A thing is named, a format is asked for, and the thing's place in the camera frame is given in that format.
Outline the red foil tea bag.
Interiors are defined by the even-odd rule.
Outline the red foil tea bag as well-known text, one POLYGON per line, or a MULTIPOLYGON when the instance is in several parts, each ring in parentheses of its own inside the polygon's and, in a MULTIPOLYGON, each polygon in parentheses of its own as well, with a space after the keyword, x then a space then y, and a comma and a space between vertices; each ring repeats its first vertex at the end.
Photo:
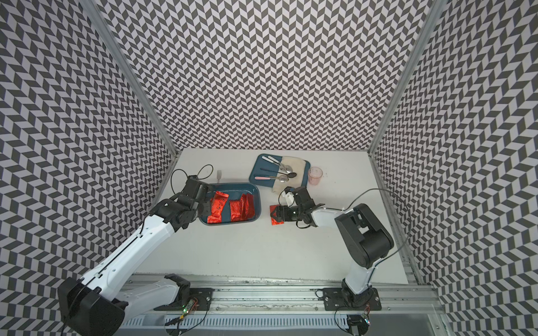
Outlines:
POLYGON ((238 200, 230 200, 231 222, 250 221, 255 217, 254 196, 242 194, 238 200))
POLYGON ((214 196, 211 198, 210 201, 211 212, 210 215, 207 217, 207 223, 216 224, 222 222, 222 212, 224 211, 224 207, 228 199, 229 195, 226 193, 222 193, 220 191, 216 191, 214 193, 214 196))
POLYGON ((271 225, 282 225, 284 223, 284 206, 271 205, 270 206, 270 220, 271 225))

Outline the teal plastic storage box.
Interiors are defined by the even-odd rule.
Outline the teal plastic storage box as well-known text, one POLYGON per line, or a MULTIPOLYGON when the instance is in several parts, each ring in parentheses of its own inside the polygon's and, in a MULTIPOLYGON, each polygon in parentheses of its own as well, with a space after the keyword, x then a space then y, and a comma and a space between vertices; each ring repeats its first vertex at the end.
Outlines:
POLYGON ((261 214, 259 189, 251 183, 213 183, 199 216, 205 225, 256 221, 261 214))

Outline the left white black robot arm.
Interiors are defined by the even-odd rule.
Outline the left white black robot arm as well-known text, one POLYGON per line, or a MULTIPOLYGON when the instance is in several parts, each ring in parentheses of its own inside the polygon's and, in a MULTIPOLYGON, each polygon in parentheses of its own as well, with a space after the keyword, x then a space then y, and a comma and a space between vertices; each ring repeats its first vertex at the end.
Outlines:
POLYGON ((171 308, 181 317, 195 309, 191 284, 177 274, 121 293, 134 271, 157 247, 186 229, 208 209, 210 184, 189 176, 183 190, 159 202, 142 225, 98 266, 60 284, 57 296, 61 321, 80 335, 114 335, 123 323, 154 309, 171 308))

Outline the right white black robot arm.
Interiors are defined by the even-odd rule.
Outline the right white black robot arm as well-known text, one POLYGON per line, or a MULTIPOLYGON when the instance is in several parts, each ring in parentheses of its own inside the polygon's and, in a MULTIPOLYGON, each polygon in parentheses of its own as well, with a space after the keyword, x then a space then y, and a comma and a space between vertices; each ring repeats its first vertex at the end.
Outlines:
POLYGON ((336 228, 353 259, 342 282, 343 299, 347 306, 353 306, 370 298, 374 294, 371 285, 374 272, 395 247, 392 235, 370 207, 366 204, 345 209, 326 207, 316 203, 305 187, 287 187, 283 193, 293 200, 288 205, 272 206, 271 220, 277 224, 302 222, 306 228, 336 228))

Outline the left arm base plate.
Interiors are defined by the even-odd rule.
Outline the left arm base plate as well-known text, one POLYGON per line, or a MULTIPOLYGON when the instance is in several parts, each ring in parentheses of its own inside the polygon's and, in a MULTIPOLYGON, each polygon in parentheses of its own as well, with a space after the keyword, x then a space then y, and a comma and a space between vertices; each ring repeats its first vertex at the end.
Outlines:
POLYGON ((175 300, 169 305, 162 305, 154 311, 183 312, 190 304, 197 312, 207 312, 212 303, 213 288, 190 288, 189 291, 181 290, 175 300))

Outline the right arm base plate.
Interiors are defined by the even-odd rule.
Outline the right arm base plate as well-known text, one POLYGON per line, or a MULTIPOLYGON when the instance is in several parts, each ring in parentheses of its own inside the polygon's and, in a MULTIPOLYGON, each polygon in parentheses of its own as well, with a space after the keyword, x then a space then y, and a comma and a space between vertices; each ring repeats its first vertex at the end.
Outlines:
POLYGON ((322 300, 328 312, 382 310, 381 299, 376 288, 368 287, 363 293, 354 294, 344 288, 323 288, 322 300))

